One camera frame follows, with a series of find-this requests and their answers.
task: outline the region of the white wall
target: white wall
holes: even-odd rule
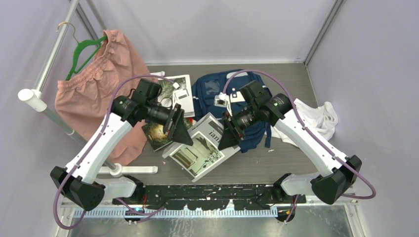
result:
[[[146,63],[304,61],[335,0],[96,0]]]
[[[57,25],[67,14],[66,0],[1,1],[0,22],[0,236],[52,236],[56,192],[49,173],[77,154],[80,146],[59,127],[19,101],[20,89],[34,86],[56,37]],[[79,40],[87,39],[73,18]],[[54,109],[57,80],[68,74],[76,42],[69,28],[43,99]]]
[[[361,201],[374,237],[419,231],[418,12],[414,0],[348,0],[309,65],[319,104],[339,116],[331,143],[357,154],[377,189]]]

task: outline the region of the book cover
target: book cover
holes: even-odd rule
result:
[[[163,157],[170,157],[179,168],[196,182],[240,150],[239,146],[218,150],[223,125],[208,113],[188,130],[193,146],[172,143],[163,151]]]
[[[192,126],[192,123],[188,118],[183,119],[186,129],[189,129]],[[155,122],[146,123],[141,127],[144,134],[147,137],[148,142],[150,143],[153,151],[158,151],[169,144],[173,143],[168,137],[163,133],[163,125],[160,125]]]
[[[191,87],[191,79],[189,75],[180,75],[174,77],[166,77],[174,82],[177,82],[180,85],[179,89],[186,89],[187,96],[183,96],[182,98],[178,98],[176,103],[181,105],[181,108],[185,111],[185,118],[187,117],[194,117],[194,103],[192,101],[192,87]],[[157,98],[157,101],[164,107],[173,107],[174,106],[174,97],[173,93],[176,90],[172,84],[166,80],[159,79],[160,85],[162,85],[162,92],[160,96]]]

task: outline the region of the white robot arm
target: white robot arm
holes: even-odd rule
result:
[[[284,94],[271,96],[258,81],[252,81],[240,89],[248,105],[237,114],[227,110],[224,113],[224,132],[218,148],[220,150],[238,145],[245,138],[244,129],[258,121],[266,121],[279,131],[285,133],[308,156],[318,172],[313,174],[285,174],[275,187],[287,195],[316,195],[327,204],[333,204],[354,182],[356,176],[345,165],[338,162],[337,157],[345,159],[346,164],[356,171],[361,168],[357,156],[348,157],[333,147],[319,133],[308,125],[302,125],[295,115],[290,100]],[[229,101],[215,100],[215,105],[227,107]],[[334,156],[322,147],[319,141],[331,149]]]
[[[173,109],[168,109],[156,102],[161,90],[160,84],[143,79],[131,98],[119,96],[113,101],[110,113],[77,156],[64,168],[56,166],[51,171],[50,176],[57,188],[65,183],[61,194],[86,211],[93,210],[104,199],[142,198],[143,184],[134,177],[96,179],[96,175],[117,143],[143,119],[163,125],[164,132],[172,141],[193,144],[183,123],[181,106],[175,104]],[[120,173],[118,170],[114,172],[114,176]]]

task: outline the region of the magazine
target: magazine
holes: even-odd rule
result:
[[[239,146],[218,150],[223,125],[211,114],[188,129],[194,145],[173,143],[163,151],[163,157],[171,157],[182,171],[196,182],[240,150]]]
[[[180,85],[180,88],[175,89],[172,86],[172,83],[169,81],[159,79],[160,85],[162,85],[162,92],[157,98],[157,101],[164,107],[173,107],[174,106],[174,93],[180,89],[186,89],[186,93],[176,99],[176,103],[181,105],[181,108],[185,111],[184,117],[194,117],[194,103],[192,101],[192,88],[191,88],[191,79],[189,75],[180,75],[174,77],[166,77]]]

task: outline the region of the pink fabric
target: pink fabric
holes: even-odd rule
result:
[[[149,73],[147,66],[132,43],[119,30],[104,31],[108,36],[94,61],[68,81],[58,82],[55,108],[63,120],[89,140],[101,124],[112,93],[124,80]],[[125,84],[119,95],[129,95],[140,79]],[[109,159],[127,165],[136,159],[147,142],[141,127],[136,126],[116,145]]]

